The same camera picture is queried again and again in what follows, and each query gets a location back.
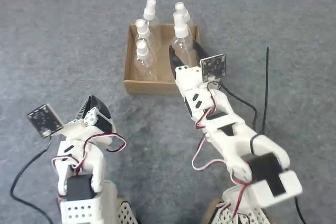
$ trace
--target gray carpet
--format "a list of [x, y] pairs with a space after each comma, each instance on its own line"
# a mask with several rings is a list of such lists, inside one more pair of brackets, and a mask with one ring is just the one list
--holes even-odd
[[[264, 102], [265, 48], [270, 47], [266, 133], [287, 150], [303, 185], [308, 223], [334, 223], [336, 190], [336, 0], [157, 0], [162, 22], [184, 1], [211, 52], [228, 54], [228, 88], [254, 104]], [[64, 122], [90, 94], [110, 109], [129, 141], [108, 154], [107, 178], [127, 195], [143, 224], [199, 223], [208, 204], [231, 187], [214, 165], [191, 167], [201, 133], [179, 96], [128, 95], [123, 64], [128, 24], [145, 0], [0, 0], [0, 217], [2, 223], [46, 223], [9, 197], [16, 173], [46, 146], [25, 118], [50, 103]], [[232, 100], [251, 125], [250, 108]], [[23, 175], [17, 195], [46, 210], [55, 223], [57, 176], [49, 152]], [[218, 157], [206, 144], [197, 164]], [[275, 223], [300, 223], [294, 200], [268, 209]]]

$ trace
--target wire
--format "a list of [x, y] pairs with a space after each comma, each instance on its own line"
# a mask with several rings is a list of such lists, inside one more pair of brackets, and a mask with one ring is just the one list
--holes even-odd
[[73, 166], [73, 169], [76, 171], [76, 175], [78, 175], [79, 174], [79, 170], [81, 169], [80, 164], [84, 161], [85, 157], [86, 157], [86, 154], [85, 154], [84, 158], [81, 160], [81, 162], [79, 162], [78, 159], [76, 159], [73, 156], [70, 156], [70, 155], [60, 155], [60, 156], [56, 156], [56, 157], [52, 158], [51, 164], [52, 164], [52, 167], [54, 168], [56, 174], [58, 175], [58, 172], [57, 172], [57, 169], [56, 169], [56, 165], [55, 165], [56, 160], [66, 158], [66, 159], [70, 159], [72, 161], [75, 161], [76, 162], [75, 166], [73, 166], [73, 164], [72, 164], [72, 166]]
[[202, 128], [205, 127], [205, 126], [200, 126], [199, 124], [200, 124], [200, 122], [201, 122], [206, 116], [208, 116], [208, 115], [210, 114], [211, 110], [212, 110], [211, 108], [205, 110], [205, 112], [204, 112], [204, 114], [201, 116], [201, 118], [195, 123], [196, 129], [202, 129]]
[[251, 109], [253, 109], [254, 118], [253, 118], [252, 128], [255, 131], [256, 130], [257, 117], [258, 117], [257, 109], [252, 104], [248, 103], [247, 101], [245, 101], [245, 100], [239, 98], [238, 96], [236, 96], [235, 94], [233, 94], [227, 87], [224, 86], [224, 84], [221, 81], [219, 82], [219, 89], [220, 88], [223, 88], [229, 95], [231, 95], [232, 97], [237, 99], [239, 102], [242, 102], [243, 104], [245, 104], [245, 105], [249, 106]]
[[85, 140], [84, 142], [84, 145], [83, 145], [83, 158], [82, 160], [79, 162], [79, 164], [74, 168], [75, 171], [76, 171], [76, 174], [79, 173], [79, 170], [83, 167], [83, 164], [84, 164], [84, 161], [85, 161], [85, 158], [86, 158], [86, 146], [87, 144], [94, 138], [98, 138], [98, 137], [104, 137], [104, 136], [116, 136], [117, 138], [121, 139], [123, 141], [123, 144], [118, 147], [117, 149], [115, 150], [109, 150], [109, 149], [106, 149], [106, 151], [108, 152], [112, 152], [112, 153], [115, 153], [115, 152], [120, 152], [122, 151], [126, 145], [127, 145], [127, 142], [126, 140], [121, 136], [119, 135], [118, 133], [102, 133], [102, 134], [96, 134], [96, 135], [93, 135], [93, 136], [90, 136], [88, 139]]
[[235, 216], [236, 216], [236, 214], [238, 212], [239, 205], [240, 205], [240, 202], [242, 201], [244, 191], [245, 191], [246, 187], [248, 187], [248, 186], [249, 186], [249, 184], [243, 185], [242, 189], [239, 192], [239, 196], [238, 196], [238, 199], [237, 199], [237, 204], [236, 204], [235, 210], [234, 210], [232, 218], [231, 218], [232, 220], [235, 218]]
[[199, 125], [200, 122], [201, 122], [205, 117], [207, 117], [209, 114], [213, 114], [213, 113], [215, 113], [216, 110], [217, 110], [217, 102], [216, 102], [216, 100], [215, 100], [214, 96], [212, 95], [212, 93], [211, 93], [211, 91], [210, 91], [210, 88], [209, 88], [209, 85], [210, 85], [211, 83], [219, 85], [219, 82], [218, 82], [218, 81], [210, 81], [210, 82], [207, 84], [207, 86], [206, 86], [206, 89], [207, 89], [207, 90], [209, 91], [209, 93], [210, 93], [211, 100], [212, 100], [212, 102], [213, 102], [213, 104], [214, 104], [214, 107], [213, 107], [213, 108], [209, 108], [209, 109], [207, 109], [207, 110], [204, 111], [204, 114], [203, 114], [203, 115], [201, 116], [201, 118], [195, 123], [196, 129], [202, 129], [202, 128], [204, 128], [205, 126]]
[[238, 215], [244, 215], [246, 218], [247, 218], [247, 220], [248, 220], [248, 224], [250, 224], [251, 222], [250, 222], [250, 217], [248, 216], [248, 215], [246, 215], [246, 214], [243, 214], [242, 212], [239, 212], [239, 213], [237, 213]]
[[228, 203], [228, 204], [225, 204], [221, 207], [221, 211], [219, 212], [219, 215], [218, 215], [218, 221], [222, 222], [222, 214], [224, 212], [225, 209], [228, 209], [229, 207], [231, 206], [231, 203]]
[[213, 111], [211, 112], [212, 114], [216, 112], [217, 110], [217, 103], [216, 103], [216, 100], [214, 99], [214, 96], [212, 95], [211, 91], [210, 91], [210, 84], [213, 83], [213, 84], [216, 84], [216, 85], [219, 85], [218, 81], [210, 81], [207, 85], [206, 85], [206, 89], [209, 91], [210, 93], [210, 96], [211, 96], [211, 100], [212, 102], [214, 103], [214, 109]]
[[20, 171], [19, 171], [19, 173], [16, 175], [16, 177], [14, 178], [14, 181], [13, 181], [13, 183], [12, 183], [12, 186], [10, 187], [11, 189], [10, 189], [10, 196], [14, 199], [14, 200], [16, 200], [16, 201], [18, 201], [18, 202], [20, 202], [20, 203], [22, 203], [22, 204], [24, 204], [24, 205], [26, 205], [26, 206], [28, 206], [28, 207], [31, 207], [31, 208], [33, 208], [33, 209], [35, 209], [36, 211], [39, 211], [47, 220], [48, 220], [48, 222], [49, 222], [49, 224], [54, 224], [53, 223], [53, 221], [52, 221], [52, 219], [48, 216], [48, 214], [46, 213], [46, 212], [44, 212], [42, 209], [40, 209], [39, 207], [37, 207], [37, 206], [35, 206], [34, 204], [32, 204], [32, 203], [29, 203], [29, 202], [27, 202], [27, 201], [25, 201], [25, 200], [23, 200], [23, 199], [20, 199], [20, 198], [18, 198], [17, 196], [15, 196], [14, 195], [14, 189], [15, 189], [15, 187], [16, 187], [16, 184], [17, 184], [17, 182], [18, 182], [18, 180], [20, 179], [20, 177], [21, 177], [21, 175], [22, 175], [22, 173], [35, 161], [35, 160], [37, 160], [39, 157], [41, 157], [42, 155], [43, 155], [43, 153], [44, 152], [46, 152], [47, 150], [49, 150], [49, 147], [50, 147], [50, 145], [51, 145], [51, 136], [49, 137], [49, 143], [48, 143], [48, 145], [47, 145], [47, 147], [43, 150], [43, 151], [41, 151], [40, 153], [38, 153], [35, 157], [33, 157]]
[[[260, 133], [264, 134], [265, 133], [265, 124], [266, 124], [266, 113], [267, 113], [267, 104], [268, 104], [268, 64], [269, 64], [269, 48], [266, 48], [266, 69], [265, 69], [265, 79], [266, 79], [266, 84], [265, 84], [265, 104], [264, 104], [264, 114], [262, 117], [262, 126], [261, 126], [261, 130]], [[302, 221], [303, 224], [307, 224], [302, 213], [300, 210], [300, 206], [299, 206], [299, 200], [298, 197], [295, 197], [295, 207], [296, 207], [296, 211], [298, 212], [298, 215]]]
[[121, 139], [123, 141], [123, 144], [117, 148], [116, 150], [109, 150], [109, 149], [106, 149], [108, 152], [120, 152], [122, 151], [126, 145], [127, 145], [127, 142], [126, 140], [121, 136], [119, 135], [118, 133], [102, 133], [102, 134], [97, 134], [97, 135], [93, 135], [93, 136], [90, 136], [88, 139], [85, 140], [84, 142], [84, 146], [83, 146], [83, 157], [85, 155], [85, 149], [86, 149], [86, 146], [88, 144], [88, 142], [94, 138], [97, 138], [97, 137], [104, 137], [104, 136], [116, 136], [117, 138]]
[[305, 219], [303, 218], [302, 213], [301, 213], [298, 197], [295, 197], [295, 206], [296, 206], [296, 211], [298, 212], [298, 215], [300, 216], [300, 219], [301, 219], [302, 223], [307, 224]]
[[265, 134], [265, 124], [266, 124], [266, 113], [267, 113], [267, 103], [268, 103], [268, 61], [269, 61], [269, 48], [266, 48], [266, 70], [265, 70], [265, 105], [264, 105], [264, 114], [262, 117], [262, 126], [260, 130], [260, 134]]
[[200, 150], [201, 150], [201, 148], [202, 148], [202, 146], [204, 144], [205, 139], [206, 139], [206, 136], [204, 134], [203, 137], [202, 137], [202, 139], [201, 139], [201, 141], [200, 141], [200, 143], [198, 144], [197, 151], [196, 151], [196, 153], [195, 153], [195, 155], [194, 155], [194, 157], [192, 159], [192, 166], [193, 166], [194, 170], [197, 170], [197, 171], [205, 170], [209, 166], [211, 166], [212, 164], [215, 164], [215, 163], [224, 163], [225, 164], [225, 161], [223, 159], [213, 159], [213, 160], [211, 160], [210, 162], [208, 162], [207, 164], [205, 164], [202, 167], [195, 167], [195, 164], [194, 164], [195, 159], [198, 156], [198, 154], [199, 154], [199, 152], [200, 152]]

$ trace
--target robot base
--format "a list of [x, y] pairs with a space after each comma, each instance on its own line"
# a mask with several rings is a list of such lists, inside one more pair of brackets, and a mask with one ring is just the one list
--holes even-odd
[[117, 200], [117, 188], [104, 181], [103, 191], [88, 200], [62, 201], [60, 210], [63, 224], [138, 224], [127, 201]]
[[217, 198], [217, 199], [214, 199], [210, 203], [203, 217], [202, 224], [238, 224], [240, 222], [242, 224], [249, 224], [249, 223], [250, 224], [272, 224], [272, 222], [268, 219], [266, 213], [263, 210], [257, 209], [257, 208], [249, 209], [249, 211], [240, 212], [241, 214], [238, 215], [240, 222], [238, 221], [238, 218], [235, 218], [234, 221], [228, 222], [232, 214], [232, 212], [228, 209], [222, 213], [222, 217], [220, 219], [219, 218], [220, 209], [216, 207], [216, 205], [221, 202], [223, 202], [223, 200], [220, 198]]

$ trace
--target perforated white plate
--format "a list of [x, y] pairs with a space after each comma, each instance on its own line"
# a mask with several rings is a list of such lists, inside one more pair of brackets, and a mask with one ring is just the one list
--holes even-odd
[[221, 216], [220, 210], [220, 208], [217, 209], [215, 218], [211, 222], [212, 224], [238, 224], [238, 218], [242, 224], [270, 224], [264, 212], [258, 208], [239, 212], [233, 221], [229, 221], [232, 216], [232, 212], [229, 209], [225, 209]]
[[118, 210], [118, 222], [119, 224], [138, 224], [130, 204], [126, 201], [121, 203]]

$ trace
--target black cable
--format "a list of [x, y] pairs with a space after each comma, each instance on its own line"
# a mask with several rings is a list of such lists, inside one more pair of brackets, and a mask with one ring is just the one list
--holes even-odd
[[256, 107], [254, 107], [252, 104], [248, 103], [247, 101], [244, 101], [243, 99], [241, 99], [238, 96], [236, 96], [235, 94], [233, 94], [230, 90], [228, 90], [227, 87], [225, 87], [223, 85], [223, 83], [221, 81], [219, 82], [219, 89], [220, 88], [223, 88], [229, 95], [231, 95], [232, 97], [234, 97], [235, 99], [237, 99], [239, 102], [242, 102], [243, 104], [245, 104], [245, 105], [249, 106], [251, 109], [253, 109], [253, 111], [254, 111], [254, 118], [253, 118], [252, 128], [255, 131], [256, 130], [257, 117], [258, 117], [258, 111], [257, 111]]
[[33, 157], [33, 158], [32, 158], [32, 159], [31, 159], [31, 160], [30, 160], [30, 161], [29, 161], [29, 162], [28, 162], [28, 163], [27, 163], [21, 170], [20, 170], [20, 172], [16, 175], [16, 177], [15, 177], [13, 183], [12, 183], [12, 186], [10, 187], [10, 188], [11, 188], [11, 189], [10, 189], [10, 196], [11, 196], [14, 200], [16, 200], [16, 201], [18, 201], [18, 202], [21, 202], [22, 204], [24, 204], [24, 205], [26, 205], [26, 206], [29, 206], [29, 207], [31, 207], [31, 208], [34, 208], [35, 210], [39, 211], [44, 217], [46, 217], [46, 219], [48, 219], [48, 222], [49, 222], [50, 224], [54, 224], [53, 221], [52, 221], [52, 219], [51, 219], [51, 218], [46, 214], [46, 212], [44, 212], [42, 209], [40, 209], [39, 207], [35, 206], [34, 204], [29, 203], [29, 202], [27, 202], [27, 201], [25, 201], [25, 200], [23, 200], [23, 199], [20, 199], [20, 198], [18, 198], [17, 196], [14, 195], [14, 189], [15, 189], [15, 186], [16, 186], [18, 180], [20, 179], [22, 173], [29, 167], [29, 165], [31, 165], [35, 160], [37, 160], [39, 157], [41, 157], [42, 154], [43, 154], [44, 152], [46, 152], [46, 151], [49, 149], [50, 144], [51, 144], [51, 137], [50, 137], [50, 139], [49, 139], [48, 146], [47, 146], [43, 151], [41, 151], [40, 153], [38, 153], [35, 157]]
[[300, 219], [302, 221], [303, 224], [307, 224], [305, 219], [303, 218], [302, 216], [302, 213], [301, 213], [301, 210], [300, 210], [300, 207], [299, 207], [299, 200], [298, 200], [298, 197], [295, 197], [295, 206], [296, 206], [296, 211], [298, 212], [299, 216], [300, 216]]
[[247, 218], [247, 220], [248, 220], [248, 224], [250, 224], [251, 222], [250, 222], [250, 218], [249, 218], [249, 216], [248, 215], [246, 215], [246, 214], [243, 214], [243, 213], [237, 213], [238, 215], [244, 215], [246, 218]]
[[266, 79], [266, 84], [265, 84], [265, 105], [264, 105], [264, 114], [262, 117], [262, 126], [260, 130], [260, 134], [264, 135], [265, 134], [265, 124], [266, 124], [266, 113], [267, 113], [267, 103], [268, 103], [268, 60], [269, 60], [269, 48], [266, 48], [266, 70], [265, 70], [265, 79]]

